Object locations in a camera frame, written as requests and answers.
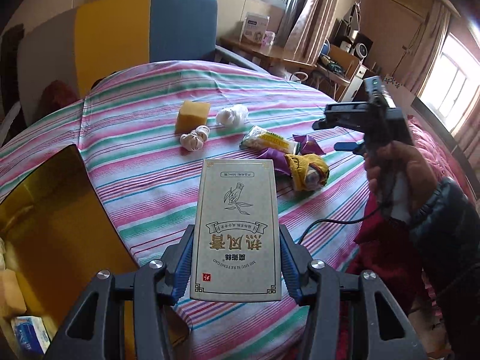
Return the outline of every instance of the person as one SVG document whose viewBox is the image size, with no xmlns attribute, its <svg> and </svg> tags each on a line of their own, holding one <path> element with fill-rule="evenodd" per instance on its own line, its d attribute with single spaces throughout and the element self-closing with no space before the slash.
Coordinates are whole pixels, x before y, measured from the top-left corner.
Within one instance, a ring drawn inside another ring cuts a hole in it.
<svg viewBox="0 0 480 360">
<path fill-rule="evenodd" d="M 451 178 L 437 182 L 421 153 L 393 141 L 379 160 L 401 166 L 409 182 L 409 239 L 442 309 L 455 360 L 480 359 L 480 218 Z M 381 168 L 366 156 L 369 189 L 376 194 Z"/>
</svg>

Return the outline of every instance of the jacket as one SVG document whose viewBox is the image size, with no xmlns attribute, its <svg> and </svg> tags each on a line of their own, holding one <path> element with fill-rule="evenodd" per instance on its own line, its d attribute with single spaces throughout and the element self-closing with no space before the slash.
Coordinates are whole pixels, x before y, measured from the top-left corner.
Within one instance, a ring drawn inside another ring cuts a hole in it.
<svg viewBox="0 0 480 360">
<path fill-rule="evenodd" d="M 444 178 L 412 217 L 409 238 L 435 289 L 457 359 L 480 359 L 480 219 Z"/>
</svg>

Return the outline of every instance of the curtain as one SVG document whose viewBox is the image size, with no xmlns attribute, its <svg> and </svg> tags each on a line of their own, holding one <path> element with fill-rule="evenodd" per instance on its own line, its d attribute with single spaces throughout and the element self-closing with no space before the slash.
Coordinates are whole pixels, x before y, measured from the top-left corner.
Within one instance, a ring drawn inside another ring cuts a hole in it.
<svg viewBox="0 0 480 360">
<path fill-rule="evenodd" d="M 447 35 L 450 11 L 435 0 L 426 19 L 425 31 L 406 74 L 399 80 L 420 97 Z"/>
<path fill-rule="evenodd" d="M 284 47 L 293 26 L 297 22 L 306 0 L 287 0 L 285 13 L 283 14 L 280 27 L 275 37 L 275 44 Z"/>
<path fill-rule="evenodd" d="M 306 0 L 305 6 L 285 43 L 294 58 L 309 64 L 316 62 L 331 31 L 338 0 Z"/>
<path fill-rule="evenodd" d="M 465 112 L 452 135 L 480 181 L 480 96 Z"/>
</svg>

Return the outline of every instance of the purple candy wrapper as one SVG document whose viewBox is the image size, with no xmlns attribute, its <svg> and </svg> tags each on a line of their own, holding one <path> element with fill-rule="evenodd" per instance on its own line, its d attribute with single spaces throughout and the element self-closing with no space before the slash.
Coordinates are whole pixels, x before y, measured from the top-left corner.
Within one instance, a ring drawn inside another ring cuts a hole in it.
<svg viewBox="0 0 480 360">
<path fill-rule="evenodd" d="M 285 159 L 285 154 L 283 154 L 281 151 L 268 148 L 263 150 L 257 157 L 257 159 L 273 160 L 273 169 L 275 169 L 275 171 L 288 176 L 291 176 L 292 174 L 292 172 L 290 171 L 290 167 L 287 164 L 287 160 Z"/>
<path fill-rule="evenodd" d="M 300 153 L 305 154 L 316 154 L 323 155 L 325 152 L 318 145 L 316 140 L 308 135 L 295 135 L 293 134 L 293 139 L 295 142 L 300 143 Z"/>
</svg>

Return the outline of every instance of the striped tablecloth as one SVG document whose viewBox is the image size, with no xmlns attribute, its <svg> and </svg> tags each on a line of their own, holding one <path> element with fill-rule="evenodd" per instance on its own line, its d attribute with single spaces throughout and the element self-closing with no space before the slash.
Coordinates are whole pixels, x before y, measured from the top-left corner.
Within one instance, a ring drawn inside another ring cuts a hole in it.
<svg viewBox="0 0 480 360">
<path fill-rule="evenodd" d="M 212 104 L 210 138 L 196 152 L 182 149 L 174 134 L 184 100 Z M 323 190 L 298 193 L 288 179 L 277 181 L 280 223 L 297 240 L 316 219 L 360 218 L 368 196 L 361 157 L 333 150 L 336 142 L 362 135 L 339 127 L 311 129 L 330 101 L 308 86 L 224 64 L 134 67 L 103 80 L 84 100 L 43 118 L 2 147 L 0 201 L 38 165 L 74 143 L 126 248 L 144 264 L 160 257 L 194 223 L 204 158 L 258 155 L 239 149 L 243 135 L 257 124 L 289 138 L 309 133 L 326 153 L 330 179 Z M 245 125 L 234 130 L 215 125 L 221 108 L 240 103 L 250 111 Z M 356 252 L 359 226 L 326 223 L 304 244 L 314 258 L 342 269 Z M 200 302 L 185 296 L 176 310 L 192 328 L 194 359 L 276 358 L 301 337 L 307 315 L 283 282 L 280 302 Z"/>
</svg>

